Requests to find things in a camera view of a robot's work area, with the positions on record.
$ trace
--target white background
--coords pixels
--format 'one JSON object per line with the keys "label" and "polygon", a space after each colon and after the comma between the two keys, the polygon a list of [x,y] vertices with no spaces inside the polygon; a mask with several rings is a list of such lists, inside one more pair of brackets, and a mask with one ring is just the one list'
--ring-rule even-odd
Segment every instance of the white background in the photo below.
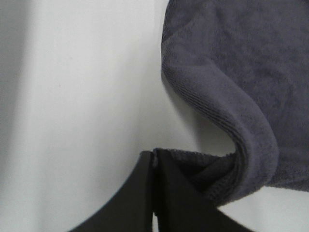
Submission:
{"label": "white background", "polygon": [[[0,232],[72,229],[142,150],[234,151],[161,79],[167,0],[0,3]],[[221,208],[257,232],[307,232],[308,209],[276,188]]]}

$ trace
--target folded towel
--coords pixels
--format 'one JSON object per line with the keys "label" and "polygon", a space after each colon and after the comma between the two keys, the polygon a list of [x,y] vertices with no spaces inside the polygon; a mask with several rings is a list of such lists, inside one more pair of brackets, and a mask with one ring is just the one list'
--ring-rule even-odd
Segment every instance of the folded towel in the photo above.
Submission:
{"label": "folded towel", "polygon": [[309,191],[307,0],[170,0],[161,54],[174,91],[235,143],[222,158],[167,149],[206,198]]}

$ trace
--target towel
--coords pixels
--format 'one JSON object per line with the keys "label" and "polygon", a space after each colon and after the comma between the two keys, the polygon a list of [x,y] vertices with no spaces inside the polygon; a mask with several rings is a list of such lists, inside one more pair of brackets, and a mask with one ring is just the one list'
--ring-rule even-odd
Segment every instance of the towel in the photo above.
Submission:
{"label": "towel", "polygon": [[309,1],[169,0],[161,55],[173,90],[235,143],[224,157],[165,148],[205,198],[309,191]]}

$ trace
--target black object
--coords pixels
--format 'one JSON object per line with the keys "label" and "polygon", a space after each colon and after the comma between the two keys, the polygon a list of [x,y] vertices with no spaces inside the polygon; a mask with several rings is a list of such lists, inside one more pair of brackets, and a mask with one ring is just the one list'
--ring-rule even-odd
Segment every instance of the black object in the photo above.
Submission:
{"label": "black object", "polygon": [[220,212],[182,174],[168,150],[143,151],[119,191],[70,232],[250,232]]}
{"label": "black object", "polygon": [[118,192],[70,232],[150,232],[153,158],[152,152],[141,152],[133,172]]}

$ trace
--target terry cloth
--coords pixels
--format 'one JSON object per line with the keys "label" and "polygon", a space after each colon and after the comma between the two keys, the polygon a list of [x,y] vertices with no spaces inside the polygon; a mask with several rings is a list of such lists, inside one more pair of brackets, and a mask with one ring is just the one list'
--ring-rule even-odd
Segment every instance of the terry cloth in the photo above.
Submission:
{"label": "terry cloth", "polygon": [[174,91],[235,143],[225,157],[166,149],[207,199],[309,191],[309,1],[170,0],[161,54]]}

